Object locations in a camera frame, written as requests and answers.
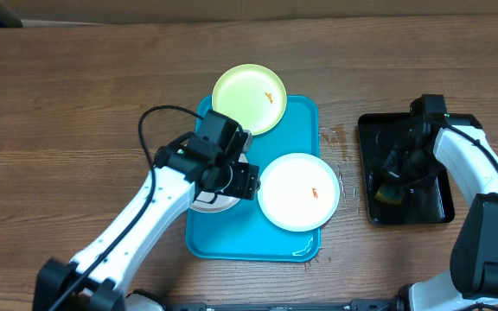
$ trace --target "blue tray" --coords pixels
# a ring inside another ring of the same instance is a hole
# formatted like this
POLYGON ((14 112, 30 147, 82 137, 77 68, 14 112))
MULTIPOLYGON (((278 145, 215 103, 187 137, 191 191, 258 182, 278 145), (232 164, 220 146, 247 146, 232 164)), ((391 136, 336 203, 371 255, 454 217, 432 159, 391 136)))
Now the blue tray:
MULTIPOLYGON (((203 116, 211 107, 208 96, 197 112, 203 116)), ((284 116, 272 130, 253 138, 247 160, 258 165, 262 174, 283 155, 320 156, 319 130, 316 105, 304 96, 289 95, 284 116)), ((320 242, 320 228, 289 232, 275 226, 260 210, 256 197, 219 213, 188 210, 186 244, 198 257, 302 263, 317 254, 320 242)))

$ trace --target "tray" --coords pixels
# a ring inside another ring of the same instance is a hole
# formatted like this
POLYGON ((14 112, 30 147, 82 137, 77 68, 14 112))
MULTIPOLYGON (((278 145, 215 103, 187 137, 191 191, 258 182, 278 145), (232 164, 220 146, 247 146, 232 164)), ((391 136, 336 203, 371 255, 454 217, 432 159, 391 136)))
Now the tray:
POLYGON ((449 177, 443 170, 427 189, 413 189, 405 194, 400 206, 381 203, 374 198, 380 186, 380 166, 385 161, 389 146, 394 140, 405 139, 410 119, 410 113, 374 113, 365 114, 359 118, 359 145, 361 148, 361 163, 366 188, 366 205, 368 220, 374 225, 403 224, 438 224, 449 223, 455 218, 455 207, 450 194, 449 177), (386 125, 400 121, 398 125, 389 125, 389 132, 382 135, 377 143, 377 133, 386 130, 386 125))
MULTIPOLYGON (((208 96, 197 112, 205 115, 211 106, 208 96)), ((262 174, 283 155, 320 156, 319 133, 316 105, 304 96, 288 95, 284 117, 272 130, 253 137, 247 159, 259 165, 262 174)), ((320 242, 320 228, 289 232, 275 226, 260 210, 256 197, 219 213, 188 210, 186 244, 197 257, 302 263, 317 254, 320 242)))

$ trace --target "food scrap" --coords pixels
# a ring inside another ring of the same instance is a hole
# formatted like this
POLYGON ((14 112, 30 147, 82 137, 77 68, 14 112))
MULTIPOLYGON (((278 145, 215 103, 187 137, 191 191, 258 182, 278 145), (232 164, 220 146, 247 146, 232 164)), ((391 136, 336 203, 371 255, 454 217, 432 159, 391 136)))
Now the food scrap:
POLYGON ((270 104, 272 104, 274 102, 274 100, 272 100, 272 94, 265 92, 265 95, 270 100, 270 104))

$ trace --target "black tray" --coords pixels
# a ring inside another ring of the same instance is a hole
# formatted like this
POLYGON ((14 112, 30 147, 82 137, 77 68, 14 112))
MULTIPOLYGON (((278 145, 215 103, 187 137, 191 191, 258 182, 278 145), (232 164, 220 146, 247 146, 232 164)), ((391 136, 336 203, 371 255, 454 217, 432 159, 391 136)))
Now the black tray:
POLYGON ((439 224, 449 223, 455 218, 449 177, 445 170, 437 175, 432 187, 407 191, 400 206, 384 204, 374 198, 381 184, 381 163, 393 143, 406 139, 410 124, 406 124, 405 120, 410 116, 410 113, 370 113, 359 117, 359 145, 368 220, 374 225, 439 224))

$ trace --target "green plate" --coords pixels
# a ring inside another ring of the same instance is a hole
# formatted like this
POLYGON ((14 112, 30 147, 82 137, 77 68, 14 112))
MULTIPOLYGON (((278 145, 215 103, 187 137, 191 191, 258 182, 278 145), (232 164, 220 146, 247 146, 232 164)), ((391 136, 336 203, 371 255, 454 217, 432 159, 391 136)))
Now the green plate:
POLYGON ((253 135, 272 129, 286 105, 282 80, 260 65, 239 65, 226 71, 213 89, 213 110, 236 120, 253 135))

